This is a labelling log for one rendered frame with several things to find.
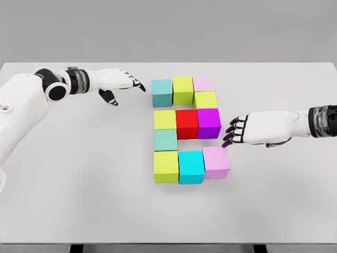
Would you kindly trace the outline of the mint green block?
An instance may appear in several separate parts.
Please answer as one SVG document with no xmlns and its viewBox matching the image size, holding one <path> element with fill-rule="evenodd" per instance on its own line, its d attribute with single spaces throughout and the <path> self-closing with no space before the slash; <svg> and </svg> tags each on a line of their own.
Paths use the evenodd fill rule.
<svg viewBox="0 0 337 253">
<path fill-rule="evenodd" d="M 175 129 L 154 130 L 154 151 L 177 151 Z"/>
</svg>

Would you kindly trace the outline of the yellow-green block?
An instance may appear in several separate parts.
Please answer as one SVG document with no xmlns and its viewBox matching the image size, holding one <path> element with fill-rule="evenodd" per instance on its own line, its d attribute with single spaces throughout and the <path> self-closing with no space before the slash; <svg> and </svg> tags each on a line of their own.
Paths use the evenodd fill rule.
<svg viewBox="0 0 337 253">
<path fill-rule="evenodd" d="M 154 111 L 154 129 L 155 130 L 176 129 L 175 110 Z"/>
<path fill-rule="evenodd" d="M 173 77 L 173 105 L 191 105 L 194 86 L 191 76 Z"/>
<path fill-rule="evenodd" d="M 200 91 L 194 93 L 193 109 L 216 109 L 217 100 L 214 91 Z"/>
<path fill-rule="evenodd" d="M 156 151 L 154 152 L 153 161 L 155 183 L 178 183 L 178 151 Z"/>
</svg>

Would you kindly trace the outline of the purple block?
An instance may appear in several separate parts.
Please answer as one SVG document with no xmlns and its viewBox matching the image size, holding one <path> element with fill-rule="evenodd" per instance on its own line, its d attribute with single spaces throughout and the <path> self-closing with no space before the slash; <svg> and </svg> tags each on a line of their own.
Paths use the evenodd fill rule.
<svg viewBox="0 0 337 253">
<path fill-rule="evenodd" d="M 197 139 L 217 139 L 221 130 L 218 109 L 197 109 L 199 130 Z"/>
</svg>

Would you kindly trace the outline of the cyan block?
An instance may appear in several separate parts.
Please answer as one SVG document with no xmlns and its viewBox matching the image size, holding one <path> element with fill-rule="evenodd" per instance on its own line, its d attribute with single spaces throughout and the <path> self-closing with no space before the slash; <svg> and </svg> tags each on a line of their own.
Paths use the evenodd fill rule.
<svg viewBox="0 0 337 253">
<path fill-rule="evenodd" d="M 201 184 L 205 177 L 203 153 L 179 151 L 179 184 Z"/>
</svg>

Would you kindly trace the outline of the red block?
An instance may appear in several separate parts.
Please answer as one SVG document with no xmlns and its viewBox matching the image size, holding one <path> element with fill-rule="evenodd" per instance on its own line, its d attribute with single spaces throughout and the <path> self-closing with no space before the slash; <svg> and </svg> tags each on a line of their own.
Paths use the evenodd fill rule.
<svg viewBox="0 0 337 253">
<path fill-rule="evenodd" d="M 197 139 L 199 131 L 197 110 L 176 110 L 175 114 L 177 139 Z"/>
</svg>

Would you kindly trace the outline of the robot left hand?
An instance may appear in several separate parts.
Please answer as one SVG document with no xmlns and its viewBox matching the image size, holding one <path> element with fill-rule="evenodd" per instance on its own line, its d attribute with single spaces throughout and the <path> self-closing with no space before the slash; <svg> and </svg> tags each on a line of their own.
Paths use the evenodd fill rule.
<svg viewBox="0 0 337 253">
<path fill-rule="evenodd" d="M 143 92 L 146 91 L 144 85 L 127 71 L 121 69 L 104 69 L 98 71 L 98 93 L 108 104 L 118 106 L 113 90 L 125 90 L 137 87 Z"/>
</svg>

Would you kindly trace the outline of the teal block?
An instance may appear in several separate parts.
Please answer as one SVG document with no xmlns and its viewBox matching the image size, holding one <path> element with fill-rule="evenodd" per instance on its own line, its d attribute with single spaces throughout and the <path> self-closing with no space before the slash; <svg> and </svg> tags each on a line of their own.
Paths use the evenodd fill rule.
<svg viewBox="0 0 337 253">
<path fill-rule="evenodd" d="M 170 79 L 152 80 L 152 103 L 154 108 L 172 106 L 172 83 Z"/>
</svg>

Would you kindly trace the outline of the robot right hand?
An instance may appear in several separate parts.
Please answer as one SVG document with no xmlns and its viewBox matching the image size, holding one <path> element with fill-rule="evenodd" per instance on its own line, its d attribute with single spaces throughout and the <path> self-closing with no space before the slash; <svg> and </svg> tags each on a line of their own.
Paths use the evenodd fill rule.
<svg viewBox="0 0 337 253">
<path fill-rule="evenodd" d="M 286 111 L 252 112 L 238 116 L 230 122 L 225 130 L 222 147 L 232 144 L 247 143 L 250 145 L 265 145 L 271 148 L 291 140 Z"/>
</svg>

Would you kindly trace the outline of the light pink block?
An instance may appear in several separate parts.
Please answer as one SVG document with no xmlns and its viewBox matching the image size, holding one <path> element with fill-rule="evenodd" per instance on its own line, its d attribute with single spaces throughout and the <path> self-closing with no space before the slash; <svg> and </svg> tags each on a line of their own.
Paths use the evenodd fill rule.
<svg viewBox="0 0 337 253">
<path fill-rule="evenodd" d="M 202 149 L 205 179 L 224 179 L 230 171 L 227 150 L 223 147 L 204 147 Z"/>
<path fill-rule="evenodd" d="M 192 80 L 195 92 L 214 91 L 211 76 L 192 76 Z"/>
</svg>

